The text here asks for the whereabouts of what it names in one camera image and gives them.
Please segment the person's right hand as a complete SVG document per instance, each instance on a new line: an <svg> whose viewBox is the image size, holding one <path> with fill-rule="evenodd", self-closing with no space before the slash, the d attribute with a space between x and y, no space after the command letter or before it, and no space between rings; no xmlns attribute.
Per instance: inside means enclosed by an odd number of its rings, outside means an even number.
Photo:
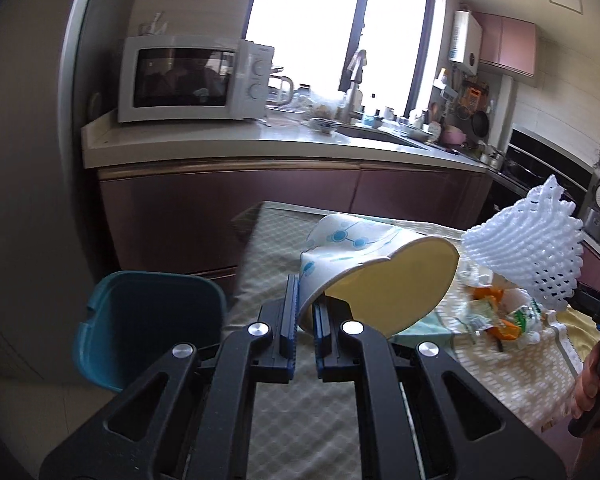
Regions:
<svg viewBox="0 0 600 480"><path fill-rule="evenodd" d="M598 362L600 362L600 342L585 358L583 368L576 381L571 404L571 415L575 419L579 419L584 413L592 410L596 396L600 393Z"/></svg>

